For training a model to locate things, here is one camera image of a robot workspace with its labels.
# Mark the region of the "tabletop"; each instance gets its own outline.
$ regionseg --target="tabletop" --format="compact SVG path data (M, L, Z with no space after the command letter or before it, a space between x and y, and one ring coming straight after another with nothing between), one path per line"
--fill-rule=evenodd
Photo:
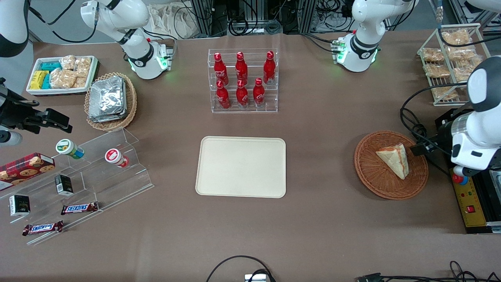
M25 245L21 230L1 213L0 280L205 281L216 264L237 254L263 260L277 281L352 281L374 272L448 276L450 260L480 277L501 271L501 236L464 233L452 185L440 171L430 166L426 187L406 201L375 196L355 172L353 154L363 136L384 129L409 135L398 109L427 86L416 51L431 32L388 32L363 73L334 65L328 52L301 36L179 41L172 70L149 81L132 72L118 44L35 43L35 58L93 55L100 75L130 77L138 108L127 129L139 139L139 160L155 187L36 246ZM280 54L278 113L212 114L208 49L267 47ZM0 163L32 152L52 156L62 138L83 143L103 134L86 123L83 96L37 100L69 116L73 133L24 133L21 145L0 148ZM431 102L425 92L409 107L433 133L434 119L448 109ZM282 138L285 196L198 195L200 141L208 135ZM236 259L212 279L242 281L258 268Z

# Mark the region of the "coca-cola bottle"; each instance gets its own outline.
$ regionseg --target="coca-cola bottle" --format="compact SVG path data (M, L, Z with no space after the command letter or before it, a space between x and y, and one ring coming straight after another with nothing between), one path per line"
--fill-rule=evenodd
M252 92L256 108L262 108L265 105L265 88L263 86L263 80L259 77L256 78L256 84Z
M214 72L216 73L216 78L224 83L225 86L228 85L228 72L226 71L226 65L221 59L220 53L214 53Z
M236 54L236 64L235 64L235 69L236 69L236 79L243 81L244 85L247 85L247 63L245 63L245 60L243 59L243 53L238 52Z
M236 100L238 101L238 107L240 109L247 109L249 107L249 102L247 98L247 89L243 81L239 80L236 82L238 88L236 89Z
M220 80L216 82L216 86L217 86L217 91L216 91L217 100L219 101L221 107L224 110L229 109L231 107L231 101L228 96L228 90L226 90L222 81Z
M266 62L264 66L264 76L263 80L266 85L271 85L275 83L275 68L277 67L275 64L273 51L268 51L266 53Z

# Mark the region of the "wicker basket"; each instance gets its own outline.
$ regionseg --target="wicker basket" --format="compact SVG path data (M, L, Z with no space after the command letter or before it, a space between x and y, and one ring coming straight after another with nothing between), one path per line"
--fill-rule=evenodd
M400 179L380 159L376 151L402 143L405 146L409 175ZM410 147L415 145L408 137L393 131L377 131L365 136L355 150L355 169L362 183L376 195L390 200L406 200L423 190L428 180L428 163L424 156L416 157Z
M120 76L125 80L125 95L127 97L127 110L129 113L124 119L119 119L119 120L112 120L112 121L107 121L107 122L93 122L89 118L87 118L87 123L90 124L93 128L99 129L99 130L104 130L104 131L113 131L119 127L126 127L130 124L132 119L134 118L134 115L136 114L136 109L137 109L137 96L136 96L136 89L134 89L134 85L132 85L132 82L130 79L125 75L121 73L107 73L103 76L100 76L96 79L97 80L104 80L108 79L112 76ZM90 88L87 90L87 94L85 94L85 104L84 104L84 110L87 116L89 115L89 96L90 96Z

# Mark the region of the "white plastic tray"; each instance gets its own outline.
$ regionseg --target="white plastic tray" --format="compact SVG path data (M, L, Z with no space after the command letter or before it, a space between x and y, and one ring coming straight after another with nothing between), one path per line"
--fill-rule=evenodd
M205 137L200 144L195 189L200 195L283 197L286 192L284 140Z
M54 62L59 61L62 57L53 57L53 58L39 58L36 60L35 65L33 67L32 73L30 75L30 79L28 80L28 84L26 85L26 92L33 96L57 96L57 95L70 95L75 93L85 93L87 89L91 87L92 80L94 78L94 74L96 73L96 68L98 64L98 60L94 56L76 56L77 58L86 57L91 58L91 68L89 70L89 74L87 75L87 82L85 83L85 87L79 88L70 88L70 89L30 89L30 82L33 79L33 75L35 71L40 70L40 65L45 62Z

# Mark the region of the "red cookie box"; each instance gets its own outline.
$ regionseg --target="red cookie box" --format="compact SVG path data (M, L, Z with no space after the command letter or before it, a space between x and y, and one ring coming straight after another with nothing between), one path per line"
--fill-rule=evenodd
M56 168L54 159L32 153L0 166L0 191Z

